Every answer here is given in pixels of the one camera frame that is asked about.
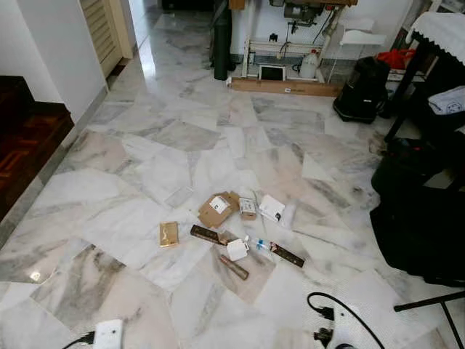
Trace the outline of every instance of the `wooden staircase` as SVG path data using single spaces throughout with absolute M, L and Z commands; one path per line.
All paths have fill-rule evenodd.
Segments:
M 36 102 L 21 76 L 0 76 L 0 220 L 73 128 L 63 104 Z

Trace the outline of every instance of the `small cardboard box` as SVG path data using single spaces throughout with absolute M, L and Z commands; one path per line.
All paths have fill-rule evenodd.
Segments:
M 239 199 L 240 218 L 243 220 L 254 220 L 256 218 L 255 200 L 252 198 Z
M 232 213 L 239 210 L 239 195 L 230 193 L 218 193 L 210 198 L 198 210 L 198 219 L 207 228 L 218 228 Z
M 177 245 L 177 222 L 160 223 L 160 247 Z

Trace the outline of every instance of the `power strip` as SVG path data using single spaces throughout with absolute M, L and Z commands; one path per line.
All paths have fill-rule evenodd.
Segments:
M 123 339 L 123 321 L 110 320 L 100 322 L 95 327 L 94 349 L 121 349 Z

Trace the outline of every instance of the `gold box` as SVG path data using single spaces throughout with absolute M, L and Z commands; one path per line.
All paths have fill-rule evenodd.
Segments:
M 160 223 L 160 247 L 177 245 L 177 222 Z

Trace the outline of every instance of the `red bag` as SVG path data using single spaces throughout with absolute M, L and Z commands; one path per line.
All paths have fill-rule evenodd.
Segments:
M 405 61 L 414 54 L 414 49 L 393 49 L 391 52 L 379 53 L 376 58 L 389 64 L 391 69 L 405 69 Z

